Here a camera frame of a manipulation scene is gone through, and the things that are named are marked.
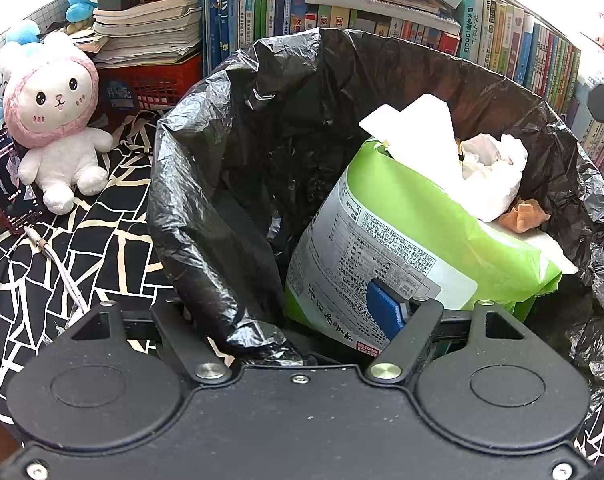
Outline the black trash bag bin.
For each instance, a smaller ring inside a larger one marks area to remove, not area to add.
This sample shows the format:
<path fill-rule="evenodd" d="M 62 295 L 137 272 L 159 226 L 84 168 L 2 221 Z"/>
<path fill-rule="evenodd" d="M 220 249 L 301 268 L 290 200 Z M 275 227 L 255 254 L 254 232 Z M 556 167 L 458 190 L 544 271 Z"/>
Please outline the black trash bag bin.
<path fill-rule="evenodd" d="M 148 224 L 165 272 L 221 351 L 300 363 L 283 330 L 283 278 L 311 218 L 382 104 L 431 93 L 457 136 L 509 133 L 531 167 L 521 193 L 578 268 L 529 325 L 604 400 L 604 179 L 541 98 L 460 58 L 358 30 L 264 38 L 195 84 L 157 123 Z"/>

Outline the stack of paper books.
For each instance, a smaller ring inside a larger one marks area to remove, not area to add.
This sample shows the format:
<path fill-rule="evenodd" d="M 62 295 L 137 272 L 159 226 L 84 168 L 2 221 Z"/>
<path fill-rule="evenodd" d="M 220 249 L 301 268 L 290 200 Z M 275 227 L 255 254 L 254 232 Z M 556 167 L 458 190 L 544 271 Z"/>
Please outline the stack of paper books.
<path fill-rule="evenodd" d="M 179 63 L 201 52 L 203 0 L 140 0 L 125 11 L 93 10 L 66 33 L 100 68 Z"/>

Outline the row of upright books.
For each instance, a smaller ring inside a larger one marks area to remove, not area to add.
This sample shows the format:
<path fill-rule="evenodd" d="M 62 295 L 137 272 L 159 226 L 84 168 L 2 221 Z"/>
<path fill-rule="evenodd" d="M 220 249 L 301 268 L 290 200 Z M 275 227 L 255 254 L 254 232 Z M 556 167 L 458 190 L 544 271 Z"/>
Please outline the row of upright books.
<path fill-rule="evenodd" d="M 254 40 L 348 28 L 459 56 L 569 124 L 604 178 L 604 0 L 204 0 L 205 64 Z"/>

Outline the green white snack bag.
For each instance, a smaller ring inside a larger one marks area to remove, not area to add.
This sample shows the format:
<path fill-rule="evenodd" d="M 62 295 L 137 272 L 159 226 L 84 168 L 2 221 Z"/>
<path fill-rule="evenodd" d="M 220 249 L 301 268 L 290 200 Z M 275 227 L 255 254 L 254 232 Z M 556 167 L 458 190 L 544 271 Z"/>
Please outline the green white snack bag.
<path fill-rule="evenodd" d="M 387 336 L 367 308 L 375 278 L 448 310 L 493 300 L 518 320 L 575 266 L 548 234 L 517 235 L 468 214 L 375 140 L 360 149 L 294 249 L 285 315 L 375 356 Z"/>

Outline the white crumpled tissue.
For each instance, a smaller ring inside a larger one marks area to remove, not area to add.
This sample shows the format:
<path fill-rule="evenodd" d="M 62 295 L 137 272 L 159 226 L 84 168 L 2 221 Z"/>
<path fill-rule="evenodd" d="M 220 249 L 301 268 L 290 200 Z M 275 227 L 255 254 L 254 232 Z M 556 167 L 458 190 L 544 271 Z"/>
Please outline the white crumpled tissue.
<path fill-rule="evenodd" d="M 460 142 L 462 149 L 462 207 L 483 222 L 503 214 L 519 192 L 528 151 L 523 143 L 503 134 L 500 140 L 480 133 Z"/>

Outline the white paper card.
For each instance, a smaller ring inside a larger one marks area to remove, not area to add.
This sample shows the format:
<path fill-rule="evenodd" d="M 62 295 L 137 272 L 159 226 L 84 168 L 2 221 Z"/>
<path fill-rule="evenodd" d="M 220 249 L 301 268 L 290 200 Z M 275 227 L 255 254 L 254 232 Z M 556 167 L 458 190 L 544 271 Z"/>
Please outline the white paper card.
<path fill-rule="evenodd" d="M 424 93 L 404 110 L 383 104 L 359 122 L 360 128 L 400 159 L 408 155 L 458 156 L 451 111 L 447 103 Z"/>

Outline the black white patterned cloth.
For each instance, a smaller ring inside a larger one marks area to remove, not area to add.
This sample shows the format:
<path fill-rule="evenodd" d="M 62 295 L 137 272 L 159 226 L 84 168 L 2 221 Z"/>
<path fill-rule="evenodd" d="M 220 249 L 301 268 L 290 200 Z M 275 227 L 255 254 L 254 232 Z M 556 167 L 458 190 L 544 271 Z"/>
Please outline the black white patterned cloth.
<path fill-rule="evenodd" d="M 87 304 L 113 300 L 125 310 L 149 310 L 176 297 L 153 247 L 146 205 L 157 113 L 128 116 L 120 142 L 99 158 L 108 184 L 97 196 L 77 195 L 63 217 L 36 223 Z M 0 228 L 0 422 L 10 379 L 62 332 L 74 302 L 59 270 L 24 235 Z"/>

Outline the dark photo card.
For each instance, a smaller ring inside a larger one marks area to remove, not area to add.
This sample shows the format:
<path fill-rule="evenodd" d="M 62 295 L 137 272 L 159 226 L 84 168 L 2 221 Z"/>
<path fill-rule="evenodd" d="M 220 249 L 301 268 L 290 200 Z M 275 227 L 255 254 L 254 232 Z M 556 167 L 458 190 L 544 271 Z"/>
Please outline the dark photo card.
<path fill-rule="evenodd" d="M 26 226 L 44 213 L 40 193 L 18 176 L 18 166 L 25 152 L 14 143 L 8 130 L 0 130 L 0 223 L 13 234 L 21 234 Z"/>

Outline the red plastic crate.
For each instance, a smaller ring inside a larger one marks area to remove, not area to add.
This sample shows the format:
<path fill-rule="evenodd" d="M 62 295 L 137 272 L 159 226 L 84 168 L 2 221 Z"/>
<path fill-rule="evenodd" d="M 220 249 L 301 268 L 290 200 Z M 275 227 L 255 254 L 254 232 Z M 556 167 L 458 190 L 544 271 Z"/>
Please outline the red plastic crate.
<path fill-rule="evenodd" d="M 170 110 L 202 79 L 202 55 L 179 63 L 99 68 L 98 74 L 104 110 Z"/>

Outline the pink white bunny plush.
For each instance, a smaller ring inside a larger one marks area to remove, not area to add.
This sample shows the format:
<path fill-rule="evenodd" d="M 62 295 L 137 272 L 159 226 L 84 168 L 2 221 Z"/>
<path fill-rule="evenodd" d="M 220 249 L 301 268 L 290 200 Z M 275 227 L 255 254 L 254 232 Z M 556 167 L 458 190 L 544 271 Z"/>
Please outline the pink white bunny plush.
<path fill-rule="evenodd" d="M 3 119 L 26 154 L 22 183 L 35 183 L 44 206 L 58 216 L 74 207 L 76 192 L 101 193 L 108 173 L 98 156 L 113 150 L 113 134 L 88 125 L 99 101 L 99 75 L 89 56 L 64 32 L 0 50 Z"/>

